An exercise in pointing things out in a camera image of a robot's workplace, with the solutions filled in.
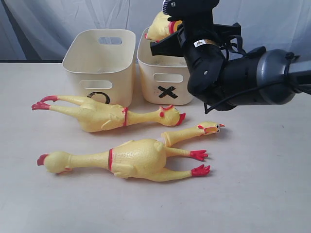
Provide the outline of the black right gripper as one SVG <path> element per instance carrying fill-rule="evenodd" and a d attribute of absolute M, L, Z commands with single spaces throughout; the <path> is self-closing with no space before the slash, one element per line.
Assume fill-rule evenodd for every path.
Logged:
<path fill-rule="evenodd" d="M 184 57 L 195 97 L 224 97 L 221 74 L 227 64 L 233 25 L 214 24 L 212 10 L 219 0 L 164 0 L 168 21 L 179 21 L 178 33 L 151 42 L 152 56 Z"/>

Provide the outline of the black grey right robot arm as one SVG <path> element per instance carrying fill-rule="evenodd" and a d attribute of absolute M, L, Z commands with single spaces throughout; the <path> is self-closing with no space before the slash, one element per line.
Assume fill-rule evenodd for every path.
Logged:
<path fill-rule="evenodd" d="M 166 0 L 176 32 L 150 43 L 152 55 L 183 57 L 190 78 L 188 92 L 204 103 L 205 112 L 241 105 L 282 105 L 297 93 L 311 92 L 311 63 L 294 53 L 257 47 L 246 52 L 241 26 L 215 24 L 216 0 Z"/>

